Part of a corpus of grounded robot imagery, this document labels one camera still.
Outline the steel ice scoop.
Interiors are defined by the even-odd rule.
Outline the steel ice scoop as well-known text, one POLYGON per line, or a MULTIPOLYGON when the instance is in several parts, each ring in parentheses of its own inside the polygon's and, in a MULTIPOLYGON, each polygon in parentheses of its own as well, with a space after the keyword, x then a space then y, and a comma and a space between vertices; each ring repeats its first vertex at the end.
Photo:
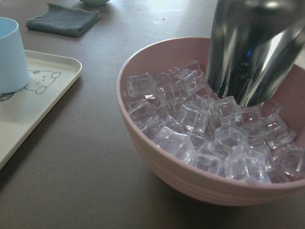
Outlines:
POLYGON ((207 79, 241 107, 269 99, 305 46, 302 0, 220 0, 211 33, 207 79))

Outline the light blue cup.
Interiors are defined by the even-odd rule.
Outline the light blue cup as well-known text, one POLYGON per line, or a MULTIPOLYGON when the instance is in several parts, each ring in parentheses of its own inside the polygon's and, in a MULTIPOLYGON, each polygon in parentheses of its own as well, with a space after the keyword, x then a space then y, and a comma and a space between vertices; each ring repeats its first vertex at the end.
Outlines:
POLYGON ((19 24, 10 18, 0 19, 0 92, 12 93, 29 82, 26 55, 19 24))

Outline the folded grey cloth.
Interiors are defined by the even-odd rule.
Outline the folded grey cloth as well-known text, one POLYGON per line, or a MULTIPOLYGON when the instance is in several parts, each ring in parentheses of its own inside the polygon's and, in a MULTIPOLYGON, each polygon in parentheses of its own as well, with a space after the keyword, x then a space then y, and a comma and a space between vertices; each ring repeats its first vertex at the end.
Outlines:
POLYGON ((27 29, 77 38, 100 18, 96 10, 73 9, 51 2, 47 5, 46 13, 27 20, 27 29))

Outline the pink bowl of ice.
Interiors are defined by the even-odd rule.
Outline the pink bowl of ice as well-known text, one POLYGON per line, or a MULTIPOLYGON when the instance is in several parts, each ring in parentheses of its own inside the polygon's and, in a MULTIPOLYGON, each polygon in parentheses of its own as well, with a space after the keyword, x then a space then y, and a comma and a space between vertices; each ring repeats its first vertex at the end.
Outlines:
POLYGON ((126 78, 145 72, 159 73, 190 59, 207 66, 210 39, 184 37, 146 46, 122 66, 117 80, 117 98, 130 138, 148 167, 166 184, 194 199, 222 206, 253 206, 304 190, 304 180, 275 184, 249 184, 226 179, 183 163, 159 149, 134 125, 124 107, 126 78))

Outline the green ceramic bowl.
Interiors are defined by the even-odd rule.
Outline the green ceramic bowl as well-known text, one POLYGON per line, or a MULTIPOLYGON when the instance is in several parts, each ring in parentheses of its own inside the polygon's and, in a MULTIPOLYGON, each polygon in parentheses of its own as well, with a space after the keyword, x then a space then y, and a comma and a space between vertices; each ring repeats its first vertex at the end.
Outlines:
POLYGON ((109 2, 109 0, 80 0, 80 1, 83 2, 84 4, 91 6, 100 6, 109 2))

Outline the cream serving tray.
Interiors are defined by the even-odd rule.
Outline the cream serving tray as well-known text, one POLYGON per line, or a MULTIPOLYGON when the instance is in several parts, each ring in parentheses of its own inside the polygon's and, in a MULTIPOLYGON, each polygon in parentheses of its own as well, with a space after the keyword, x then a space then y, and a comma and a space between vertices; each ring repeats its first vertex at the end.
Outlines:
POLYGON ((82 64, 74 58, 29 50, 25 54, 29 83, 0 96, 2 167, 82 72, 82 64))

